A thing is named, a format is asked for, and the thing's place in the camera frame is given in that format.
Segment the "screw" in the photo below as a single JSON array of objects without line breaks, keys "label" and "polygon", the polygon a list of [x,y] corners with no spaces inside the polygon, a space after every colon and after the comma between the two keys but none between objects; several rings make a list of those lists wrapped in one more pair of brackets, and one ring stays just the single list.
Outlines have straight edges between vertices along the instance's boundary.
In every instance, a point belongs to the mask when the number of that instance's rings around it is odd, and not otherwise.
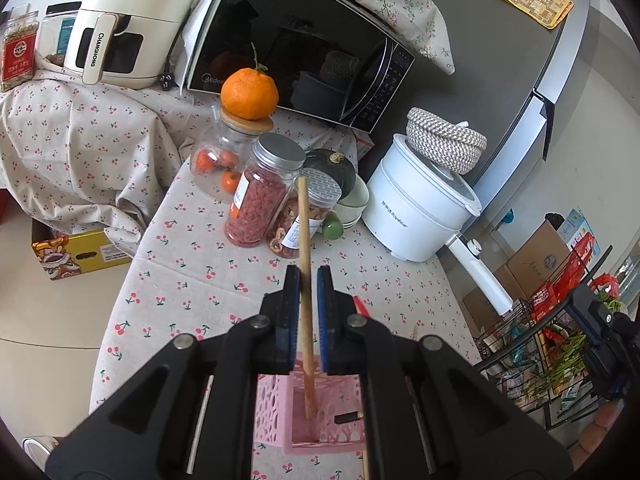
[{"label": "screw", "polygon": [[265,328],[269,326],[271,320],[264,314],[256,314],[251,318],[251,326],[254,328]]},{"label": "screw", "polygon": [[185,348],[189,348],[194,341],[195,339],[191,334],[180,334],[174,339],[174,346],[178,350],[184,350]]},{"label": "screw", "polygon": [[367,318],[362,316],[361,314],[351,314],[347,318],[347,325],[352,328],[360,328],[361,326],[365,326],[367,323]]},{"label": "screw", "polygon": [[428,335],[423,338],[422,344],[427,350],[435,352],[442,348],[442,339],[436,335]]}]

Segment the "midea logo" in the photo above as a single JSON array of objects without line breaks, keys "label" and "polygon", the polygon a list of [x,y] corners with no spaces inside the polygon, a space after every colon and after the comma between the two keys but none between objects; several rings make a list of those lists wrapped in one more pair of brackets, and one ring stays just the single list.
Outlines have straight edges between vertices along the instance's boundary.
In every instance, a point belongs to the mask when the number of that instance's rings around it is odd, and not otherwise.
[{"label": "midea logo", "polygon": [[98,54],[100,53],[100,46],[102,44],[102,39],[104,38],[104,33],[101,32],[98,34],[98,41],[95,42],[94,55],[91,58],[91,66],[95,66],[95,62],[98,59]]},{"label": "midea logo", "polygon": [[217,83],[219,85],[222,85],[222,83],[224,82],[222,81],[222,79],[218,79],[217,77],[211,77],[211,74],[202,74],[202,77],[200,79],[203,83]]}]

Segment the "wooden jar lid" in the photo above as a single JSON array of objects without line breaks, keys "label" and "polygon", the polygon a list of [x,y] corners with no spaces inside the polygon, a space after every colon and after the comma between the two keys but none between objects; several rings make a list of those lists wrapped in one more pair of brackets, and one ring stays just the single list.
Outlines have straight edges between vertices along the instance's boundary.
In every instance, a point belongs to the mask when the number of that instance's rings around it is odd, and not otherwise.
[{"label": "wooden jar lid", "polygon": [[270,117],[258,119],[257,121],[248,121],[247,119],[233,115],[223,107],[220,107],[220,116],[226,124],[245,134],[258,136],[273,130],[273,121]]}]

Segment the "pink plastic basket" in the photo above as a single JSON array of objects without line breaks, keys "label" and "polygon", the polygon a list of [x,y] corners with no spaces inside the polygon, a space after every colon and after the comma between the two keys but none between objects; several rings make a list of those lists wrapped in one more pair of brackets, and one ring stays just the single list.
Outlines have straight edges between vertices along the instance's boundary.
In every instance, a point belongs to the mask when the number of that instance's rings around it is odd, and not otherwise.
[{"label": "pink plastic basket", "polygon": [[255,401],[254,440],[284,454],[347,453],[365,449],[364,422],[334,424],[334,415],[362,409],[358,376],[328,376],[316,369],[318,414],[305,416],[301,355],[288,376],[263,376]]}]

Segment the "blue gripper pad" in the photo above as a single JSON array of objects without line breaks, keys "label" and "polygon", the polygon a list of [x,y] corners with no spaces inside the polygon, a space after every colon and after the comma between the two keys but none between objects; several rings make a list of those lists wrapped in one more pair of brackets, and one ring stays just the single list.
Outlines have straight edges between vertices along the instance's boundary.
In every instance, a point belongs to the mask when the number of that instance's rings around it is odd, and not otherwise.
[{"label": "blue gripper pad", "polygon": [[336,318],[334,281],[329,266],[318,268],[318,332],[320,337],[320,362],[322,371],[328,370],[329,352],[333,348],[339,323]]},{"label": "blue gripper pad", "polygon": [[287,266],[282,290],[265,296],[265,299],[262,300],[263,304],[272,295],[277,296],[278,306],[274,310],[275,346],[278,354],[282,356],[278,360],[286,358],[289,371],[291,371],[296,362],[298,314],[300,311],[300,270],[295,265]]}]

